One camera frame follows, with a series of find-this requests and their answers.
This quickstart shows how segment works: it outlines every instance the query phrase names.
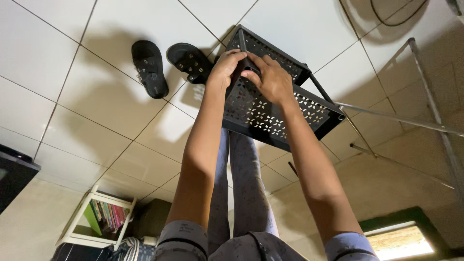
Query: gray pants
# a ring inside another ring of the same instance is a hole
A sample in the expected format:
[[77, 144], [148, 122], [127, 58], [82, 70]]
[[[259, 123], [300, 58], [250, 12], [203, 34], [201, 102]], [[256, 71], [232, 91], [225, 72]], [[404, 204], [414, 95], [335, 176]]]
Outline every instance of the gray pants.
[[253, 139], [222, 129], [209, 212], [208, 254], [212, 254], [231, 238], [226, 174], [229, 149], [234, 197], [233, 237], [243, 236], [248, 232], [268, 232], [279, 237], [276, 220], [264, 192]]

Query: metal pole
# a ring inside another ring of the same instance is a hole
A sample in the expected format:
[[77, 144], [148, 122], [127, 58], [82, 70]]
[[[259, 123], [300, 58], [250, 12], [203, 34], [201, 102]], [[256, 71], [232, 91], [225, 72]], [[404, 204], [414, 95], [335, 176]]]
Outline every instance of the metal pole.
[[[427, 77], [427, 74], [425, 71], [422, 69], [422, 61], [419, 57], [419, 49], [417, 48], [416, 45], [416, 39], [410, 38], [408, 39], [408, 44], [411, 48], [412, 54], [414, 56], [414, 60], [416, 61], [417, 69], [419, 70], [420, 76], [422, 78], [423, 86], [425, 89], [425, 92], [427, 94], [427, 98], [429, 99], [430, 103], [430, 108], [432, 109], [433, 116], [435, 117], [435, 121], [438, 124], [441, 124], [441, 117], [440, 113], [438, 111], [437, 105], [435, 104], [435, 101], [433, 100], [433, 95], [432, 92], [430, 91], [428, 83], [429, 78]], [[446, 133], [440, 132], [440, 136], [443, 141], [443, 146], [445, 147], [446, 154], [449, 158], [449, 165], [451, 167], [451, 181], [456, 188], [456, 193], [458, 195], [458, 198], [464, 207], [464, 170], [461, 165], [461, 163], [458, 160], [458, 157], [456, 157], [456, 154], [454, 154], [453, 147], [451, 146], [450, 139]]]
[[[361, 147], [359, 147], [359, 146], [356, 146], [356, 145], [354, 145], [353, 143], [351, 143], [349, 146], [350, 146], [351, 148], [357, 149], [357, 150], [359, 150], [359, 151], [362, 151], [362, 152], [371, 154], [371, 152], [368, 151], [367, 149], [364, 149], [364, 148], [361, 148]], [[401, 166], [403, 166], [403, 167], [405, 167], [405, 168], [408, 168], [408, 169], [410, 169], [410, 170], [413, 170], [413, 171], [416, 172], [417, 174], [419, 174], [419, 175], [421, 175], [421, 176], [425, 176], [425, 177], [427, 177], [427, 178], [430, 178], [431, 180], [433, 180], [433, 181], [435, 181], [435, 182], [438, 182], [438, 183], [440, 183], [440, 184], [442, 184], [442, 185], [444, 185], [444, 186], [446, 186], [446, 187], [448, 187], [448, 188], [450, 188], [450, 189], [454, 189], [454, 187], [450, 186], [450, 185], [449, 185], [448, 183], [446, 183], [445, 181], [443, 181], [443, 180], [441, 180], [441, 179], [439, 179], [439, 178], [435, 178], [434, 176], [432, 176], [432, 175], [430, 175], [430, 174], [427, 174], [427, 173], [425, 173], [425, 172], [422, 172], [422, 171], [420, 171], [420, 170], [417, 170], [417, 169], [415, 169], [415, 168], [413, 168], [413, 167], [409, 167], [409, 166], [406, 165], [406, 164], [400, 163], [400, 162], [398, 162], [398, 161], [396, 161], [396, 160], [394, 160], [394, 159], [387, 158], [387, 157], [382, 156], [382, 155], [380, 155], [380, 154], [378, 154], [378, 153], [375, 153], [375, 155], [376, 155], [378, 158], [384, 159], [384, 160], [386, 160], [386, 161], [389, 161], [389, 162], [392, 162], [392, 163], [401, 165]]]
[[350, 119], [350, 117], [348, 116], [348, 114], [346, 114], [346, 112], [344, 111], [343, 109], [343, 106], [339, 106], [340, 110], [343, 112], [343, 114], [345, 114], [348, 122], [351, 124], [351, 126], [353, 127], [353, 129], [358, 133], [359, 137], [361, 138], [362, 142], [364, 143], [364, 145], [369, 149], [369, 151], [371, 152], [372, 156], [374, 158], [377, 158], [377, 156], [375, 155], [374, 151], [372, 151], [372, 148], [371, 146], [369, 146], [369, 144], [367, 143], [366, 139], [364, 138], [364, 136], [361, 134], [361, 132], [358, 130], [358, 128], [356, 127], [356, 125], [353, 123], [353, 121]]
[[403, 116], [398, 116], [396, 114], [390, 114], [390, 113], [381, 112], [381, 111], [367, 110], [367, 109], [364, 109], [364, 108], [361, 108], [361, 107], [358, 107], [358, 106], [344, 104], [344, 103], [335, 102], [335, 104], [339, 105], [339, 106], [343, 106], [343, 107], [348, 107], [348, 108], [353, 109], [355, 111], [367, 112], [367, 113], [370, 113], [370, 114], [376, 114], [376, 115], [384, 116], [384, 117], [392, 119], [392, 120], [397, 120], [397, 121], [409, 123], [409, 124], [412, 124], [412, 125], [416, 125], [416, 126], [420, 126], [420, 127], [424, 127], [424, 128], [428, 128], [428, 129], [432, 129], [432, 130], [441, 131], [441, 132], [448, 132], [448, 133], [452, 133], [452, 134], [456, 134], [458, 136], [464, 137], [464, 131], [461, 131], [461, 130], [458, 130], [458, 129], [455, 129], [455, 128], [452, 128], [452, 127], [444, 126], [444, 125], [441, 125], [441, 124], [435, 124], [435, 123], [426, 122], [426, 121], [413, 120], [413, 119], [406, 118], [406, 117], [403, 117]]

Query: white tile floor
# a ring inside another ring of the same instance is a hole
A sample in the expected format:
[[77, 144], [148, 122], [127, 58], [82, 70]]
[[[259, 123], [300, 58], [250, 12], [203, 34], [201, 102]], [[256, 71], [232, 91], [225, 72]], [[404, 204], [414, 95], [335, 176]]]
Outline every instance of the white tile floor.
[[[418, 0], [386, 2], [375, 4], [395, 22]], [[429, 1], [394, 28], [379, 25], [369, 0], [0, 0], [0, 21], [0, 143], [34, 157], [42, 166], [38, 178], [79, 191], [97, 183], [141, 203], [172, 201], [204, 86], [186, 83], [163, 56], [170, 92], [151, 99], [130, 54], [139, 39], [155, 42], [162, 54], [187, 42], [213, 60], [242, 24], [306, 62], [334, 100], [423, 118], [410, 51], [395, 56], [415, 37], [440, 109], [451, 113], [464, 104], [464, 55], [456, 55], [464, 53], [464, 26], [444, 1]], [[311, 82], [303, 87], [319, 95]], [[372, 146], [409, 128], [348, 113]], [[362, 146], [343, 122], [321, 146], [336, 164], [358, 153], [351, 142]], [[297, 181], [290, 153], [256, 146], [267, 193]], [[228, 177], [231, 194], [230, 171]]]

